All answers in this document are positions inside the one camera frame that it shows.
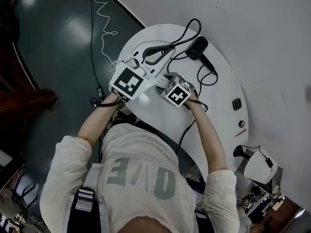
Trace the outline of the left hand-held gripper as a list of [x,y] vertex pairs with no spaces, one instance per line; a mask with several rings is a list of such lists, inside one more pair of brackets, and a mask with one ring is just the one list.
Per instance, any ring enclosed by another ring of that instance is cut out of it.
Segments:
[[[135,100],[156,84],[158,75],[175,53],[175,46],[166,41],[154,40],[140,43],[116,65],[109,82],[109,91],[124,103]],[[138,60],[145,60],[145,66]]]

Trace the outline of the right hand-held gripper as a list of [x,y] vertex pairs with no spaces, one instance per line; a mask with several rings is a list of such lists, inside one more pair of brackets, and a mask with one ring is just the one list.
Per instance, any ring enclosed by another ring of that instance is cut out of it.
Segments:
[[190,87],[198,98],[198,94],[194,85],[187,82],[176,72],[167,73],[164,75],[164,77],[169,80],[169,84],[166,88],[160,90],[160,95],[172,105],[178,108],[183,105],[185,101],[191,96]]

